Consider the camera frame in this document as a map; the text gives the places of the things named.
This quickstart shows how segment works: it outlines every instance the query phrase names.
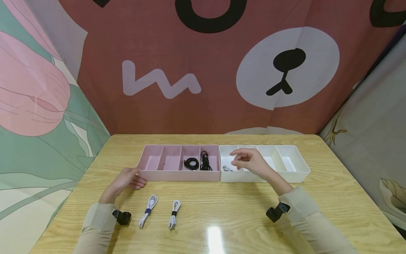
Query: coiled black cable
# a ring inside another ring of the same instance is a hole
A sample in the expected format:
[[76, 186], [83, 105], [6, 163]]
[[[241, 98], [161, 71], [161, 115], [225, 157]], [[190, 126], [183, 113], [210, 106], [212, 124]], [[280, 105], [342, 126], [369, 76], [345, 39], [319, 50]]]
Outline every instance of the coiled black cable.
[[199, 162], [198, 162], [198, 160], [196, 159], [196, 158], [189, 158], [189, 159], [187, 159], [186, 161], [183, 161], [183, 164], [185, 165], [185, 167], [187, 168], [187, 169], [190, 169], [190, 170], [197, 170], [198, 168], [199, 168]]
[[206, 151], [202, 151], [200, 153], [200, 158], [202, 160], [202, 163], [200, 164], [200, 170], [213, 171], [209, 163], [209, 155]]

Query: pink organizer tray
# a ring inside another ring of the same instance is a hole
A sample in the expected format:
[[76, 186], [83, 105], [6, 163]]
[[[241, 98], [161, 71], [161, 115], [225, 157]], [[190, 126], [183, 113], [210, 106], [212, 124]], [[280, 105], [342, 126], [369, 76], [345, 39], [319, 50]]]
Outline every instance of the pink organizer tray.
[[[200, 153], [206, 151], [212, 171], [187, 169], [183, 163], [190, 157], [202, 163]], [[147, 181], [220, 181], [220, 153], [218, 145], [146, 145], [138, 167], [139, 176]]]

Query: beige sleeve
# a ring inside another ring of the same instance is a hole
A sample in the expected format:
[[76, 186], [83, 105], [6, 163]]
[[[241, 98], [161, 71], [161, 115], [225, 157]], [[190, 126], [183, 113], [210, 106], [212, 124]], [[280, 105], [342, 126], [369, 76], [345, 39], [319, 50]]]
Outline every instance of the beige sleeve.
[[116, 224], [113, 204], [95, 203], [86, 214], [73, 254], [105, 254]]
[[290, 206], [287, 213], [291, 224], [305, 237], [316, 254], [357, 253], [351, 243], [320, 212], [316, 202], [301, 187], [279, 197]]

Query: white cable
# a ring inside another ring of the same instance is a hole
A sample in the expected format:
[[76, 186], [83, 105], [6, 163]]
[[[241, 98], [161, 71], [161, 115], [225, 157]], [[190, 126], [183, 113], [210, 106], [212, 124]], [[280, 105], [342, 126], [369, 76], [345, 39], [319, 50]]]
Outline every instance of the white cable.
[[171, 215], [171, 219], [169, 220], [169, 229], [175, 229], [176, 226], [176, 215], [177, 212], [180, 208], [180, 201], [179, 200], [175, 200], [173, 201], [173, 205], [172, 205], [172, 215]]
[[140, 223], [138, 224], [138, 227], [140, 227], [140, 228], [144, 227], [145, 220], [147, 219], [148, 215], [151, 213], [152, 208], [156, 205], [156, 202], [158, 202], [158, 197], [155, 195], [152, 195], [148, 200], [147, 209], [145, 209], [145, 214], [141, 218]]

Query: table surface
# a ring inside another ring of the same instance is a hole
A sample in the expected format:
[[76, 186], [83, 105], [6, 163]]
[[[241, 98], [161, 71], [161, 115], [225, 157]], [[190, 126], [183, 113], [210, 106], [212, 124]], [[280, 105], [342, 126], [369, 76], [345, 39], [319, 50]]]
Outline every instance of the table surface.
[[[31, 253], [72, 253], [90, 205], [122, 168], [137, 164], [146, 144], [295, 145], [312, 171], [300, 185], [359, 253], [406, 253], [405, 240], [316, 135], [113, 135]], [[139, 229], [152, 194], [158, 204]], [[175, 199], [182, 205], [170, 231]], [[275, 204], [266, 183], [148, 182], [117, 199], [133, 217], [116, 225], [108, 253], [312, 253], [286, 216], [277, 223], [265, 216]]]

